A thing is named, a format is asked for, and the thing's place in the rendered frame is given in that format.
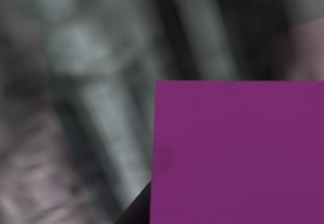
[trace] pink surface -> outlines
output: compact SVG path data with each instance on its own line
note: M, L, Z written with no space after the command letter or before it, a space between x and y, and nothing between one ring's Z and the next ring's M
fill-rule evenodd
M151 224L324 223L324 83L156 90Z

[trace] blurry background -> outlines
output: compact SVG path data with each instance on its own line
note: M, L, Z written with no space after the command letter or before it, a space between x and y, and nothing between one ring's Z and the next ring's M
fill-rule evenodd
M281 0L14 1L42 24L55 107L101 224L150 181L154 82L271 80L285 24Z

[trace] purple card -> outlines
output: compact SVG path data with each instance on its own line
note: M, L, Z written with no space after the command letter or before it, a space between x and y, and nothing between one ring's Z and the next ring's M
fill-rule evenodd
M324 83L160 81L151 224L323 224Z

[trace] purple surface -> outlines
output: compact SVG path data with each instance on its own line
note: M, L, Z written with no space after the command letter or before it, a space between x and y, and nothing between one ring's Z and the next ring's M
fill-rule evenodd
M324 223L324 83L159 81L151 224Z

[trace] purple rectangle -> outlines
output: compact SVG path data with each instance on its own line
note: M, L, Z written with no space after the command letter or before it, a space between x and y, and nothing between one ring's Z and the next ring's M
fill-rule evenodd
M159 81L151 224L324 223L324 83Z

